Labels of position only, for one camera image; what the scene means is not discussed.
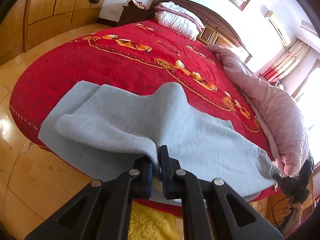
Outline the person's right hand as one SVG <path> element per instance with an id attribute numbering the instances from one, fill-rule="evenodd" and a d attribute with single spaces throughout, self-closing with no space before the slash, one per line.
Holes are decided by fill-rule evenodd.
<path id="1" fill-rule="evenodd" d="M 283 219 L 287 219 L 289 217 L 289 221 L 285 228 L 287 228 L 287 232 L 295 231 L 301 224 L 302 220 L 302 211 L 303 205 L 300 202 L 290 203 L 287 202 L 286 206 L 283 209 L 283 213 L 281 217 Z"/>

